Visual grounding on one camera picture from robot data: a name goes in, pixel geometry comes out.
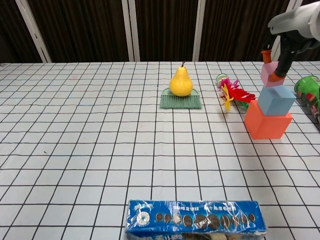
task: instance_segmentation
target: pink cube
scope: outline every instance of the pink cube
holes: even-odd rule
[[[277,61],[272,61],[270,63],[265,63],[262,65],[261,79],[266,88],[275,87],[275,86],[284,84],[285,79],[282,79],[280,81],[275,81],[275,82],[268,81],[269,76],[272,75],[272,73],[276,70],[277,66],[278,66]]]

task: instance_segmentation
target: orange cube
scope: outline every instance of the orange cube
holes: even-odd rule
[[[244,117],[244,124],[253,139],[280,139],[292,120],[288,113],[285,116],[265,116],[252,100]]]

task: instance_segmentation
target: stacked blocks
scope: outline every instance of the stacked blocks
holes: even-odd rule
[[[285,116],[295,99],[295,95],[283,85],[263,87],[258,105],[266,116]]]
[[[262,67],[264,87],[258,100],[252,100],[244,117],[244,124],[253,139],[280,139],[289,126],[289,112],[296,97],[283,86],[284,80],[269,82],[269,76],[277,68],[277,62]]]

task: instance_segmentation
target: blue box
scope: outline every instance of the blue box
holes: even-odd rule
[[[256,201],[130,200],[128,240],[260,240],[267,233]]]
[[[295,95],[286,86],[264,86],[258,105],[265,116],[285,116],[295,100]]]

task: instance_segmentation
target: yellow pear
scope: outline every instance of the yellow pear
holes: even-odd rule
[[[171,92],[178,97],[190,95],[193,88],[191,78],[184,64],[185,61],[182,63],[182,66],[178,67],[169,85]]]

